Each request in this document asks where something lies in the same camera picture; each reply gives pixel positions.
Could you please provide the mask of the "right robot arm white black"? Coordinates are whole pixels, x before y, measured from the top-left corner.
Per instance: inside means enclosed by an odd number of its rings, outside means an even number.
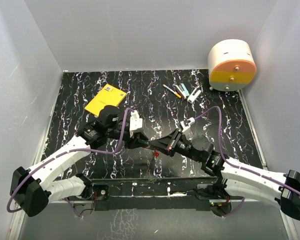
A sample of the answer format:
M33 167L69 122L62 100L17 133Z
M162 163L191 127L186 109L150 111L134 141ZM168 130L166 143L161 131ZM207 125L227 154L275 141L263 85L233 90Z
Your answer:
M213 185L213 194L223 199L243 197L278 207L285 215L300 221L300 173L273 172L257 168L221 155L201 135L188 140L179 130L151 140L149 147L167 156L176 153L201 163L201 169L220 180Z

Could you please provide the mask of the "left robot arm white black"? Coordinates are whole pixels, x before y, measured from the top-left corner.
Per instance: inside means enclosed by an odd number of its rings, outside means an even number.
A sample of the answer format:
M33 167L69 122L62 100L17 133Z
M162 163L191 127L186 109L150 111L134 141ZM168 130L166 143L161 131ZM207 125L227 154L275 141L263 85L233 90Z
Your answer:
M91 153L115 155L121 146L146 147L148 138L144 126L145 121L137 110L128 107L121 117L117 107L105 106L59 150L35 165L21 166L13 172L6 210L16 212L11 209L11 203L15 202L19 210L34 217L48 204L61 199L72 196L89 199L94 189L89 179L73 176L57 180L57 177Z

